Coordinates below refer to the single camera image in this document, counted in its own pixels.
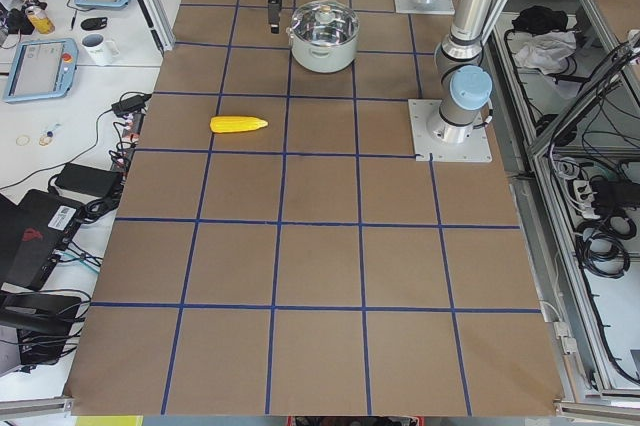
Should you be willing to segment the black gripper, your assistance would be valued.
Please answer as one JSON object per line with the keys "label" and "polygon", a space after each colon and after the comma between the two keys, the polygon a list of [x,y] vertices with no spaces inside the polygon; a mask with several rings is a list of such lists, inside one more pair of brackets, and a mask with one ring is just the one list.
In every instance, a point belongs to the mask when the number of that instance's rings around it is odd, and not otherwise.
{"label": "black gripper", "polygon": [[[282,0],[268,0],[268,20],[279,21],[282,8]],[[274,22],[270,24],[272,34],[279,33],[279,24]]]}

